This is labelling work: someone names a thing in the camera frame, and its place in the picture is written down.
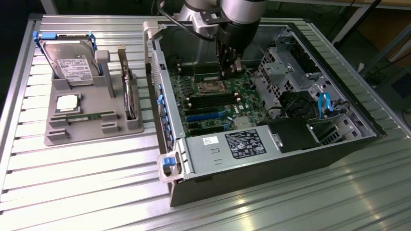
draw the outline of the power supply label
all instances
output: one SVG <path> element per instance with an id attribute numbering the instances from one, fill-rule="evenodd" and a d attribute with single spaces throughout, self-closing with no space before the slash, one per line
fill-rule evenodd
<path id="1" fill-rule="evenodd" d="M 59 59 L 57 63 L 68 82 L 92 79 L 87 59 Z"/>
<path id="2" fill-rule="evenodd" d="M 232 157 L 242 159 L 266 153 L 263 142 L 256 130 L 226 134 Z"/>

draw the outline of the motherboard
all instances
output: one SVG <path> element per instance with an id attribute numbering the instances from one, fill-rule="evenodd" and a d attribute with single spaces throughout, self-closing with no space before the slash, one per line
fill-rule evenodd
<path id="1" fill-rule="evenodd" d="M 251 74 L 228 80 L 218 76 L 181 71 L 171 75 L 187 137 L 255 127 L 266 118 Z"/>

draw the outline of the floor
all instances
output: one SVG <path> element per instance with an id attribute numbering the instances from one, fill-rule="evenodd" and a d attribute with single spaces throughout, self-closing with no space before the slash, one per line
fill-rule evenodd
<path id="1" fill-rule="evenodd" d="M 177 12 L 181 1 L 175 0 L 172 2 L 173 4 L 171 4 L 167 9 L 169 12 Z M 152 1 L 149 0 L 55 0 L 55 3 L 60 14 L 151 15 L 152 11 Z M 270 2 L 264 17 L 308 18 L 330 40 L 336 36 L 346 23 L 346 17 L 339 15 L 340 8 L 336 6 L 284 3 L 280 11 L 276 11 L 276 4 L 275 2 Z M 40 0 L 3 1 L 1 5 L 4 5 L 0 7 L 1 15 L 13 22 L 13 24 L 3 23 L 0 26 L 1 32 L 13 37 L 13 39 L 7 41 L 7 46 L 3 47 L 3 52 L 0 54 L 0 108 L 3 109 L 4 96 L 12 78 L 28 14 L 43 13 L 43 9 Z M 355 32 L 348 38 L 340 48 L 340 52 L 354 67 L 356 67 L 360 62 L 368 63 L 378 54 L 376 48 L 359 32 Z M 387 61 L 382 61 L 376 68 L 386 64 Z M 376 77 L 386 78 L 396 71 L 398 69 L 395 66 L 386 68 L 383 74 L 372 76 L 370 83 L 375 84 L 374 82 L 379 81 Z"/>

